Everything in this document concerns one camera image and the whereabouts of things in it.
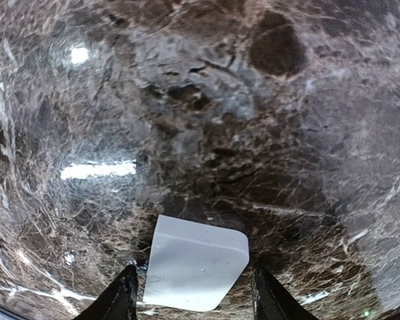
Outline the white battery cover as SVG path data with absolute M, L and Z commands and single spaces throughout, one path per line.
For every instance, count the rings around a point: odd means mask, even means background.
M 196 312 L 214 310 L 248 263 L 244 233 L 160 215 L 143 302 Z

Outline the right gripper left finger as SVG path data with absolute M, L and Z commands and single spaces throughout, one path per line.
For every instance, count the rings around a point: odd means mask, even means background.
M 74 320 L 137 320 L 137 270 L 128 265 Z

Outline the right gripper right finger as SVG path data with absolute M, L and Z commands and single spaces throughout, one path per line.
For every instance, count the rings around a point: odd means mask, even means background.
M 257 320 L 315 320 L 262 265 L 253 268 L 253 310 Z

